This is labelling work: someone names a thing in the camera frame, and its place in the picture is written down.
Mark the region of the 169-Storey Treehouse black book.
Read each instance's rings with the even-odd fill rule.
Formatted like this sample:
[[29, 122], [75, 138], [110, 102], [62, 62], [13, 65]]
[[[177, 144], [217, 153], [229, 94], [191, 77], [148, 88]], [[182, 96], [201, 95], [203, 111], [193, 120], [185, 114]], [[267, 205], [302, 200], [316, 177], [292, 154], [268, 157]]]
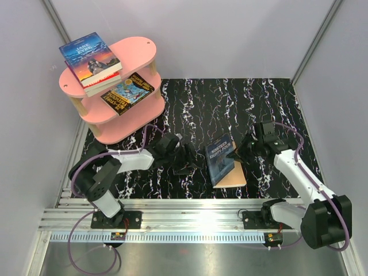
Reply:
[[101, 95], [101, 99], [117, 115], [121, 116], [154, 91], [155, 88], [140, 74], [135, 72], [126, 80]]

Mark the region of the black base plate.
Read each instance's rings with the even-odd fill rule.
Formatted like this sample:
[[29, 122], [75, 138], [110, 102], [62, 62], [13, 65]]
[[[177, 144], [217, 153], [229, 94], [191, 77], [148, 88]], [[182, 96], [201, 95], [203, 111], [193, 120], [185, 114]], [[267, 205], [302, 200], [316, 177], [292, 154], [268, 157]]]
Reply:
[[272, 229], [272, 230], [279, 230], [281, 223], [272, 222], [267, 223], [263, 219], [260, 211], [248, 211], [248, 210], [241, 210], [241, 220], [243, 223], [243, 228], [250, 230], [250, 229]]
[[101, 211], [98, 211], [93, 214], [90, 227], [92, 229], [140, 229], [142, 214], [141, 211], [125, 210], [108, 218]]

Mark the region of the aluminium rail frame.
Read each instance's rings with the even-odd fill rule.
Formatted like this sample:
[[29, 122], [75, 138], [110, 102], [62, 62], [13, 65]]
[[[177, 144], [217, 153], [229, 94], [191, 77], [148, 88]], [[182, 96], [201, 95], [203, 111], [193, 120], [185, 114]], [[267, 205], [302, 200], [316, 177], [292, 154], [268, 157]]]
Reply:
[[[28, 275], [342, 275], [341, 252], [310, 248], [299, 231], [244, 229], [241, 210], [260, 211], [262, 199], [118, 200], [141, 211], [140, 229], [92, 229], [97, 210], [76, 196], [71, 208], [43, 214]], [[262, 232], [264, 244], [90, 243], [50, 241], [53, 232]]]

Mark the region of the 13-Storey Treehouse red book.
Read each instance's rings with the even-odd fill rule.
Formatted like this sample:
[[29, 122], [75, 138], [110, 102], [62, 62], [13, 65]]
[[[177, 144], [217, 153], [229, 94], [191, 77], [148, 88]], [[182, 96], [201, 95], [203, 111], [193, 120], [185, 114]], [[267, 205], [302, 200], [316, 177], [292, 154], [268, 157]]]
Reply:
[[122, 65], [116, 57], [107, 63], [91, 58], [77, 66], [70, 65], [66, 60], [64, 62], [84, 92], [104, 85], [112, 85], [121, 80], [119, 71], [122, 69]]

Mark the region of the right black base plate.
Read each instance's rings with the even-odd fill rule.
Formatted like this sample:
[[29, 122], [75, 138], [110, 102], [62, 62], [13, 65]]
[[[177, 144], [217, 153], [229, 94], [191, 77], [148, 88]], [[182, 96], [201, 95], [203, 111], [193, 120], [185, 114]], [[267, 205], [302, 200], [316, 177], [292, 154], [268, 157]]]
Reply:
[[241, 210], [241, 220], [243, 223], [243, 228], [250, 230], [250, 229], [272, 229], [272, 230], [279, 230], [281, 223], [272, 222], [267, 223], [263, 219], [260, 211], [248, 211], [248, 210]]

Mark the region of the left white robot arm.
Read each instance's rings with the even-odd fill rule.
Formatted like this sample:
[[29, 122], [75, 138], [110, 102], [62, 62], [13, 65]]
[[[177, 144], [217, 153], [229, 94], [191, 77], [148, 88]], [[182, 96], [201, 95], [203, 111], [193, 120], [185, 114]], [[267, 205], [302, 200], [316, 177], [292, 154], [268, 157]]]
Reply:
[[91, 227], [112, 229], [128, 222], [124, 204], [110, 191], [117, 174], [153, 170], [168, 164], [175, 175], [189, 175], [197, 168], [194, 146], [181, 140], [180, 135], [168, 133], [158, 141], [130, 151], [112, 151], [97, 145], [80, 159], [68, 177], [75, 195], [86, 199], [97, 210]]

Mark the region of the purple paperback book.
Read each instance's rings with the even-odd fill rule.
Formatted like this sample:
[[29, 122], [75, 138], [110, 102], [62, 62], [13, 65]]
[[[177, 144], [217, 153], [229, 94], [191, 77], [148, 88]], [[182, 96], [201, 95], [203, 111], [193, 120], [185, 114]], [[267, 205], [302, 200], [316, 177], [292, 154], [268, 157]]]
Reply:
[[92, 96], [94, 96], [98, 93], [109, 91], [110, 89], [116, 87], [117, 85], [118, 85], [118, 83], [115, 83], [115, 84], [112, 84], [112, 85], [104, 85], [104, 86], [92, 89], [92, 90], [86, 92], [86, 96], [87, 97], [92, 97]]

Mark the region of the Jane Eyre blue book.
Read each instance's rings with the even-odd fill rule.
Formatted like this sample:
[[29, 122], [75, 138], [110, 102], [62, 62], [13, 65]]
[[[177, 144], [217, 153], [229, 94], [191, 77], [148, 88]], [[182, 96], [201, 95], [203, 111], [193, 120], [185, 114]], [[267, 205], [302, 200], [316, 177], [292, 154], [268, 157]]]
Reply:
[[119, 58], [95, 32], [59, 47], [59, 51], [83, 87], [122, 70]]

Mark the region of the pink three-tier shelf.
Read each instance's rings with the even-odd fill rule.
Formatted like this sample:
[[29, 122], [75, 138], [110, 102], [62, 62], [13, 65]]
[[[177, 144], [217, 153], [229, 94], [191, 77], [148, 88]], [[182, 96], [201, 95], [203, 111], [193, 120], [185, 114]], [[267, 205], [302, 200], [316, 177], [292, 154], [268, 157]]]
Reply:
[[122, 80], [138, 73], [154, 87], [154, 92], [118, 115], [101, 96], [112, 89], [108, 87], [91, 97], [82, 89], [72, 71], [66, 68], [59, 86], [77, 109], [81, 119], [87, 124], [94, 137], [102, 144], [116, 144], [133, 132], [159, 117], [165, 108], [161, 96], [161, 77], [156, 70], [156, 45], [146, 37], [128, 37], [109, 46], [120, 59]]

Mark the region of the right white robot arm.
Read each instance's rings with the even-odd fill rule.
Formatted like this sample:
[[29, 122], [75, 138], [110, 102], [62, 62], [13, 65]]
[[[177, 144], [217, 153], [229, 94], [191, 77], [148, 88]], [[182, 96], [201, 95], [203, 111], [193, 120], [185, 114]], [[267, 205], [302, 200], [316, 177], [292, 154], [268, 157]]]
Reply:
[[248, 163], [252, 158], [268, 159], [294, 187], [304, 208], [296, 207], [285, 199], [266, 201], [261, 207], [260, 221], [266, 228], [278, 224], [287, 225], [301, 233], [312, 249], [328, 247], [337, 252], [345, 251], [352, 237], [352, 203], [346, 195], [337, 195], [326, 187], [308, 168], [299, 151], [300, 142], [281, 139], [275, 126], [281, 123], [267, 121], [254, 124], [254, 132], [248, 133], [228, 158]]

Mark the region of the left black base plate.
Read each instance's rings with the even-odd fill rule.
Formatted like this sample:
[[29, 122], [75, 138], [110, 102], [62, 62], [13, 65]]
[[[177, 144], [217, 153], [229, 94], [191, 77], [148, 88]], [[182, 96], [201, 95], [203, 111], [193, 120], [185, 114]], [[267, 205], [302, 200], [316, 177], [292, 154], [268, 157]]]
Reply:
[[141, 211], [125, 210], [108, 218], [101, 211], [98, 211], [93, 214], [90, 227], [92, 229], [140, 229], [142, 214]]

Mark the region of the Nineteen Eighty-Four blue book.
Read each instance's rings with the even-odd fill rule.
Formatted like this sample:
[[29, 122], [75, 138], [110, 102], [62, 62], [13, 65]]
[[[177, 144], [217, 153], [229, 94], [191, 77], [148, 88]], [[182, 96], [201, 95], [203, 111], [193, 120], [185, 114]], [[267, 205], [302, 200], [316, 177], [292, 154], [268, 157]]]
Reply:
[[242, 164], [233, 158], [228, 158], [235, 147], [229, 133], [224, 133], [212, 140], [204, 148], [206, 164], [212, 183], [212, 188], [243, 187], [247, 184]]

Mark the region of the black marble table mat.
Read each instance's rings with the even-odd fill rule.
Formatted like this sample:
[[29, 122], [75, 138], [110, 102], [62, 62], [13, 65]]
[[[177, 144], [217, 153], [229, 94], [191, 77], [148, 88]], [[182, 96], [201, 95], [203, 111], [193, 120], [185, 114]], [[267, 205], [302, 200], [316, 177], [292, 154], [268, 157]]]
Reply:
[[119, 199], [296, 198], [297, 192], [262, 158], [243, 171], [243, 187], [215, 189], [203, 155], [204, 147], [222, 133], [236, 143], [255, 122], [273, 120], [281, 137], [304, 138], [300, 152], [316, 174], [320, 168], [292, 82], [284, 78], [164, 79], [161, 85], [165, 109], [146, 131], [139, 130], [113, 144], [114, 150], [133, 150], [142, 142], [161, 138], [163, 132], [179, 133], [194, 145], [198, 168], [190, 175], [174, 175], [169, 165], [150, 171], [118, 174], [110, 188]]

